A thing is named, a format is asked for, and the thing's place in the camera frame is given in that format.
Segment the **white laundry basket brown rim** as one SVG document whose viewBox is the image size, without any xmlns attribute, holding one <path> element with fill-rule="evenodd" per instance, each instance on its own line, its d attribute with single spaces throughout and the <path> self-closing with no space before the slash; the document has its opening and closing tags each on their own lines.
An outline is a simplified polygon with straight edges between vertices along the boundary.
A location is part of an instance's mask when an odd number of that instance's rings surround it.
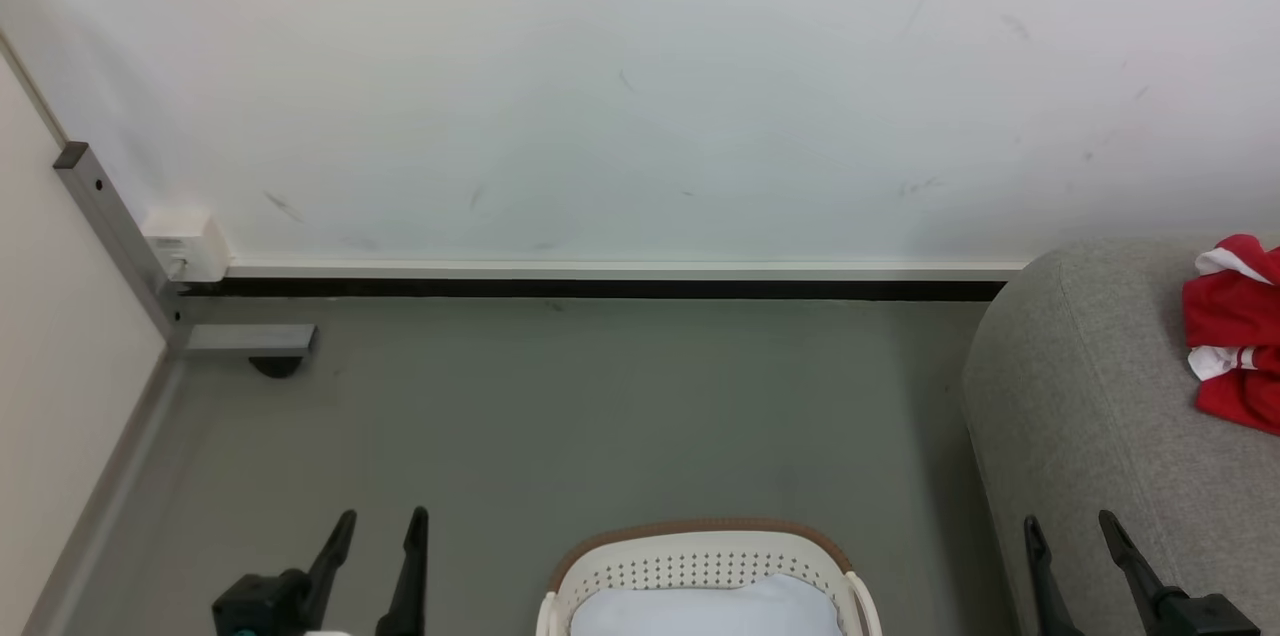
<svg viewBox="0 0 1280 636">
<path fill-rule="evenodd" d="M 840 545 L 817 529 L 768 518 L 667 521 L 585 539 L 553 569 L 534 633 L 570 636 L 576 610 L 607 589 L 728 591 L 773 575 L 823 592 L 841 636 L 884 636 L 876 601 Z"/>
</svg>

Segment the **grey metal frame post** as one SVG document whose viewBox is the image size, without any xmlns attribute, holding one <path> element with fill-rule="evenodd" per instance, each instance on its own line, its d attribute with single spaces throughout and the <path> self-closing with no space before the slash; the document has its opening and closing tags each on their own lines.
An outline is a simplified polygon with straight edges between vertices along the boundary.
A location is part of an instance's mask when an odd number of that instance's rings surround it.
<svg viewBox="0 0 1280 636">
<path fill-rule="evenodd" d="M 204 322 L 186 314 L 178 285 L 151 252 L 90 145 L 68 141 L 52 168 L 164 337 L 170 354 L 301 362 L 312 352 L 317 337 L 312 322 Z"/>
</svg>

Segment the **grey skirting board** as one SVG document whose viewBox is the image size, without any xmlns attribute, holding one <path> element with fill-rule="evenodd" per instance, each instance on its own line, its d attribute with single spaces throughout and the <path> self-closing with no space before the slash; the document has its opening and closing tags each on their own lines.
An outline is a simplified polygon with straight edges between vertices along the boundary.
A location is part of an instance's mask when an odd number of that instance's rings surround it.
<svg viewBox="0 0 1280 636">
<path fill-rule="evenodd" d="M 183 372 L 175 354 L 166 353 L 156 363 L 20 636 L 69 635 L 72 618 L 165 424 Z"/>
</svg>

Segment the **grey fabric sofa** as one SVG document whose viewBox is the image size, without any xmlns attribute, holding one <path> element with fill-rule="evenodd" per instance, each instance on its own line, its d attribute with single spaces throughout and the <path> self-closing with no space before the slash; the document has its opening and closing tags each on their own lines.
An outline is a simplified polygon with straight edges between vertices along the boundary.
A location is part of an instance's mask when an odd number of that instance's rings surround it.
<svg viewBox="0 0 1280 636">
<path fill-rule="evenodd" d="M 1018 628 L 1037 636 L 1023 522 L 1034 516 L 1075 626 L 1142 635 L 1098 514 L 1160 578 L 1221 592 L 1280 636 L 1280 436 L 1196 408 L 1181 288 L 1212 238 L 1076 241 L 992 299 L 963 399 Z"/>
</svg>

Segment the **white wall socket box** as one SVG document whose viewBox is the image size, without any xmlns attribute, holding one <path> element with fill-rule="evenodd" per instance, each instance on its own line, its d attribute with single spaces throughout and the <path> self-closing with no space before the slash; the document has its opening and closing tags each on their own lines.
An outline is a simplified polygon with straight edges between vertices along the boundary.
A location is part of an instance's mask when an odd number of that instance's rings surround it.
<svg viewBox="0 0 1280 636">
<path fill-rule="evenodd" d="M 141 232 L 169 282 L 221 282 L 230 250 L 205 209 L 157 209 Z"/>
</svg>

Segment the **pale white cloth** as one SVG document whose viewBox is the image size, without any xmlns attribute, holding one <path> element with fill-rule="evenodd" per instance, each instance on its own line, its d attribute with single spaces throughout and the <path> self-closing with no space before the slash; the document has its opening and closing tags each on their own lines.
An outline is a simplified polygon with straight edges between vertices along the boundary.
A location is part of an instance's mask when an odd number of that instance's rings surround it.
<svg viewBox="0 0 1280 636">
<path fill-rule="evenodd" d="M 740 589 L 605 590 L 568 636 L 844 636 L 827 594 L 786 575 Z"/>
</svg>

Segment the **red and white garment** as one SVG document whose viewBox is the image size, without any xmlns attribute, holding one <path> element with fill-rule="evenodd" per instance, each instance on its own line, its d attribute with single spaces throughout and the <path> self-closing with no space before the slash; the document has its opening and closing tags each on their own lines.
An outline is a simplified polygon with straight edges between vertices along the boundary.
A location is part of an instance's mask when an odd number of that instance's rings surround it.
<svg viewBox="0 0 1280 636">
<path fill-rule="evenodd" d="M 1196 407 L 1280 436 L 1280 247 L 1234 234 L 1194 267 L 1181 308 Z"/>
</svg>

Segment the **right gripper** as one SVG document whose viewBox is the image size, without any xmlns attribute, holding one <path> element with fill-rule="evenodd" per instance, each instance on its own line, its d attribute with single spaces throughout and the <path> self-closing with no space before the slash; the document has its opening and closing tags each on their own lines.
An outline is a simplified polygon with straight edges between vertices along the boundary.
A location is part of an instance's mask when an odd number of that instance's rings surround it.
<svg viewBox="0 0 1280 636">
<path fill-rule="evenodd" d="M 1261 628 L 1222 594 L 1189 598 L 1164 581 L 1111 511 L 1100 527 L 1114 564 L 1124 573 L 1147 636 L 1261 636 Z M 1052 571 L 1052 552 L 1039 521 L 1023 521 L 1038 636 L 1085 636 L 1073 622 Z"/>
</svg>

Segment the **white baseboard trim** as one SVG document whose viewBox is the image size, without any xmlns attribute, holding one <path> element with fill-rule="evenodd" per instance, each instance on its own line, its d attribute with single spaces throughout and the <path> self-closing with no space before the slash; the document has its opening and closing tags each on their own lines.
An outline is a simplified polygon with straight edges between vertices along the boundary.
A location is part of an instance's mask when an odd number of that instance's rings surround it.
<svg viewBox="0 0 1280 636">
<path fill-rule="evenodd" d="M 227 279 L 1007 282 L 1027 262 L 370 261 L 233 258 Z"/>
</svg>

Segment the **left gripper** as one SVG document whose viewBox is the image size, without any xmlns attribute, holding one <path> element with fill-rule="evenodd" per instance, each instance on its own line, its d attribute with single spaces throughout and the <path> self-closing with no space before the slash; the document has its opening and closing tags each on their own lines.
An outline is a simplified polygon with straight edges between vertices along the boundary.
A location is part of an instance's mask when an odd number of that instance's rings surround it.
<svg viewBox="0 0 1280 636">
<path fill-rule="evenodd" d="M 344 511 L 308 573 L 285 569 L 275 576 L 246 575 L 212 603 L 216 636 L 316 636 L 323 631 L 332 587 L 346 563 L 357 523 Z M 425 636 L 429 513 L 416 507 L 403 541 L 403 560 L 388 612 L 376 636 Z"/>
</svg>

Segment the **black baseboard strip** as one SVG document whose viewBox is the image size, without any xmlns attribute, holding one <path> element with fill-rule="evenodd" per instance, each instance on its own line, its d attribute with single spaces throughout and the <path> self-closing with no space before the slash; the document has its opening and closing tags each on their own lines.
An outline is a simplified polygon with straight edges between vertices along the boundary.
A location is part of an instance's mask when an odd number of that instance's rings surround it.
<svg viewBox="0 0 1280 636">
<path fill-rule="evenodd" d="M 991 302 L 1004 282 L 731 282 L 575 279 L 227 279 L 187 298 L 835 299 Z"/>
</svg>

